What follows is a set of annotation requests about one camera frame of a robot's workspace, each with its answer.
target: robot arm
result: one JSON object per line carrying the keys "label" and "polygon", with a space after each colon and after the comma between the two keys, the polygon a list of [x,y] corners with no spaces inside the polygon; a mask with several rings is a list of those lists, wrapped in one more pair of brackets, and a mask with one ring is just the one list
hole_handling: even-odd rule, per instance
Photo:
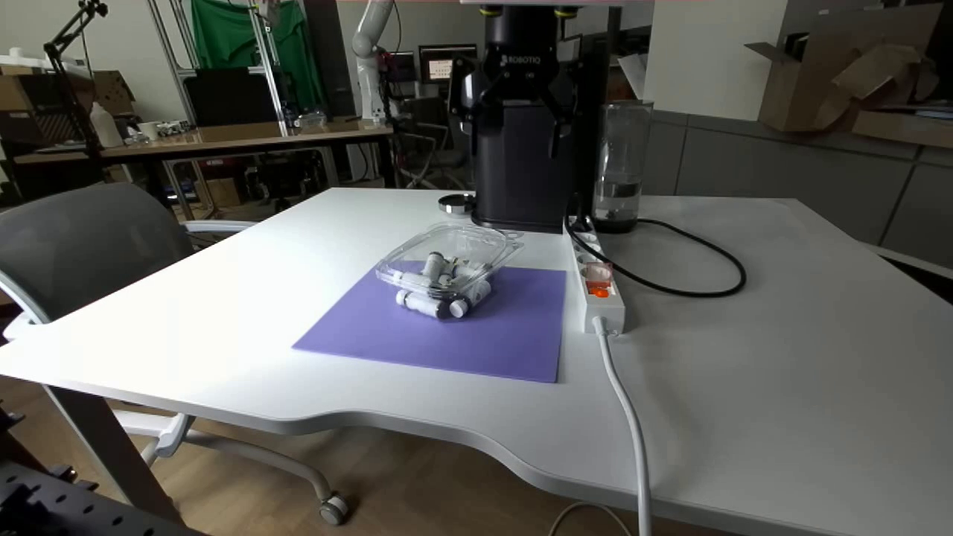
{"label": "robot arm", "polygon": [[384,101],[381,101],[381,77],[378,77],[378,38],[387,26],[390,10],[393,10],[393,0],[366,0],[351,38],[363,123],[387,120]]}

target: black coffee machine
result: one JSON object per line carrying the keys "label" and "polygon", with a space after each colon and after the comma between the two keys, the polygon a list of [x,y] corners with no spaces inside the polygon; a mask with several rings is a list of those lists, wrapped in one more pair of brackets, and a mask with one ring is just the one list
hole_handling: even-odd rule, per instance
{"label": "black coffee machine", "polygon": [[486,61],[454,68],[477,224],[561,233],[591,214],[606,101],[606,38],[564,38],[574,10],[486,7]]}

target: wall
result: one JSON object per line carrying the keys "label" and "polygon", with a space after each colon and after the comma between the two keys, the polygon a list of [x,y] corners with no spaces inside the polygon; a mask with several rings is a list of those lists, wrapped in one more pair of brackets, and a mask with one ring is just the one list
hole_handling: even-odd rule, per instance
{"label": "wall", "polygon": [[777,41],[789,0],[658,0],[647,98],[658,110],[756,120],[768,62],[748,41]]}
{"label": "wall", "polygon": [[[113,0],[108,7],[110,14],[96,19],[86,29],[92,68],[120,68],[139,98],[139,116],[181,120],[184,107],[147,0]],[[75,0],[4,0],[0,50],[28,49],[43,55],[43,46],[53,38],[75,11]],[[84,41],[77,38],[65,58],[84,58]]]}

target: chair armrest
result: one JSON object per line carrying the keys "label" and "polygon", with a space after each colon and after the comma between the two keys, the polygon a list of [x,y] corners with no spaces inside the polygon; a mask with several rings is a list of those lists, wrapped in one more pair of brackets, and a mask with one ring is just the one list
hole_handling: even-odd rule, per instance
{"label": "chair armrest", "polygon": [[32,294],[14,284],[5,270],[0,270],[0,291],[20,306],[31,326],[49,326],[52,317],[32,302]]}
{"label": "chair armrest", "polygon": [[427,128],[427,132],[442,132],[442,134],[448,134],[451,132],[451,126],[442,126],[442,123],[415,123],[416,128]]}
{"label": "chair armrest", "polygon": [[253,226],[253,221],[187,221],[184,233],[187,235],[239,235],[248,226]]}
{"label": "chair armrest", "polygon": [[427,136],[427,134],[402,134],[402,136],[427,144],[427,151],[433,151],[439,147],[439,141]]}
{"label": "chair armrest", "polygon": [[40,327],[28,312],[17,312],[5,327],[4,339],[20,339],[28,332]]}

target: chair wheel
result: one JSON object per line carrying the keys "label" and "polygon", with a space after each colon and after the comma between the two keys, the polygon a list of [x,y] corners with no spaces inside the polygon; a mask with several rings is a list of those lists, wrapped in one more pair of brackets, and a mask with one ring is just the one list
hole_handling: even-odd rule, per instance
{"label": "chair wheel", "polygon": [[323,519],[327,524],[342,524],[348,522],[351,509],[340,494],[327,494],[327,500],[323,504]]}

